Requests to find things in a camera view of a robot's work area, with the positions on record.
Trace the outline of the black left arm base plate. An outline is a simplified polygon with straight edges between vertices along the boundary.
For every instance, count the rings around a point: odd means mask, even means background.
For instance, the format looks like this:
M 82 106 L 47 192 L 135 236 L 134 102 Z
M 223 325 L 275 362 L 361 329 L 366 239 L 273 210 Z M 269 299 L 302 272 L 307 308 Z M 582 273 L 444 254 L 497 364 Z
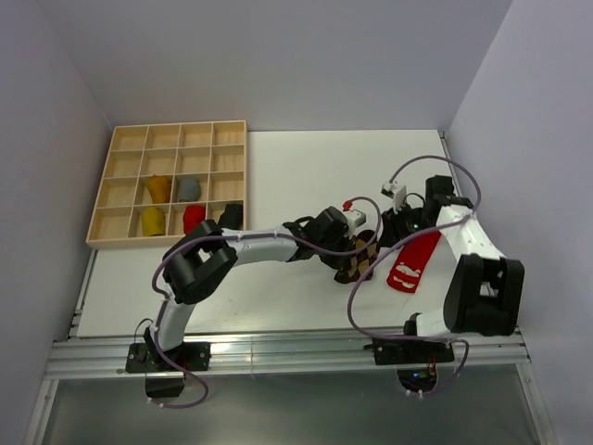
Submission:
M 164 355 L 178 366 L 189 371 L 204 372 L 209 367 L 210 344 L 208 342 L 184 342 L 181 346 L 167 350 Z M 151 350 L 145 343 L 132 343 L 125 364 L 127 374 L 152 374 L 173 372 L 176 368 Z

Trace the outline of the brown argyle sock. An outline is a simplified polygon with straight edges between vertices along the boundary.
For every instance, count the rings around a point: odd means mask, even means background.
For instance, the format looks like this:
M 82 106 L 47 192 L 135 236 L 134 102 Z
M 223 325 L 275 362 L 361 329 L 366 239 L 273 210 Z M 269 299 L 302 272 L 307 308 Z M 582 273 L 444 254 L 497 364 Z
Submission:
M 350 239 L 347 250 L 362 248 L 375 236 L 373 230 L 363 230 Z M 378 244 L 374 240 L 368 247 L 356 255 L 350 256 L 334 275 L 336 283 L 346 285 L 357 282 L 362 274 L 376 261 L 378 257 Z

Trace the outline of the mustard yellow striped sock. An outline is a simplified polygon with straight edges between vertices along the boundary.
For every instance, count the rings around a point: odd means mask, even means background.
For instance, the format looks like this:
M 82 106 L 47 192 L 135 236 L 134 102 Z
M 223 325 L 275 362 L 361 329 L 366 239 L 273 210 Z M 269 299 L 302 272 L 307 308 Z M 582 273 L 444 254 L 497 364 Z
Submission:
M 145 187 L 153 204 L 170 202 L 171 180 L 169 177 L 153 175 L 146 181 Z

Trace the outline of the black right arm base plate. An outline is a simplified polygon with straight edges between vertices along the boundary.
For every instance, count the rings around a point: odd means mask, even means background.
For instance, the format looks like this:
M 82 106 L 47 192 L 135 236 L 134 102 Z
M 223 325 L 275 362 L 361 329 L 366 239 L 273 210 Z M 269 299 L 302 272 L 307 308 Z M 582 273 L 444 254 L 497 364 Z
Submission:
M 363 346 L 372 353 L 376 365 L 423 365 L 451 363 L 455 359 L 451 347 L 442 342 L 408 339 L 379 339 Z

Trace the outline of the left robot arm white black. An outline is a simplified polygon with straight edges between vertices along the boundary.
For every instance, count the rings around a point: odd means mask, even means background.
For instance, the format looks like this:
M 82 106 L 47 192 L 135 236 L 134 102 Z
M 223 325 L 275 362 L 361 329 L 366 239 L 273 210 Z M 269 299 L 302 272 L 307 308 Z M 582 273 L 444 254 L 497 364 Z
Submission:
M 177 365 L 196 304 L 209 298 L 232 268 L 264 261 L 306 261 L 317 255 L 337 270 L 355 249 L 354 232 L 365 223 L 363 212 L 335 207 L 267 231 L 232 230 L 212 220 L 202 222 L 167 251 L 153 278 L 162 277 L 169 288 L 154 288 L 164 301 L 156 321 L 144 333 L 147 359 L 158 370 Z

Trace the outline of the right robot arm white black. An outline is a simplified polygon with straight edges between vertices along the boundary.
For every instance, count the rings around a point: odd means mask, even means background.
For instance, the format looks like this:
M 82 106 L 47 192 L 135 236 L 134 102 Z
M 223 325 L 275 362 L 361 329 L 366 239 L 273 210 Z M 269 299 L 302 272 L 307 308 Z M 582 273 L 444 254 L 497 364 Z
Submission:
M 407 243 L 386 278 L 396 291 L 412 294 L 423 277 L 439 241 L 448 243 L 457 262 L 442 308 L 413 314 L 404 324 L 401 340 L 374 339 L 371 347 L 378 364 L 452 362 L 453 352 L 431 337 L 473 333 L 507 337 L 517 325 L 524 284 L 524 266 L 506 258 L 490 241 L 472 215 L 473 203 L 458 197 L 451 177 L 426 180 L 419 208 L 407 202 L 407 189 L 384 184 L 383 195 L 392 198 L 382 214 L 384 231 L 379 245 L 394 246 L 404 237 L 435 227 L 434 233 Z

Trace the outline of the grey sock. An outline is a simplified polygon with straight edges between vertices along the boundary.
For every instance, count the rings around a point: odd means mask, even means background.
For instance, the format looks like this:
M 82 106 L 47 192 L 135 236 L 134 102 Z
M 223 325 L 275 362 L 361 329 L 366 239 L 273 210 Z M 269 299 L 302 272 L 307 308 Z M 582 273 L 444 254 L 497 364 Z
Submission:
M 201 197 L 201 186 L 195 177 L 184 176 L 178 181 L 178 201 L 196 202 Z

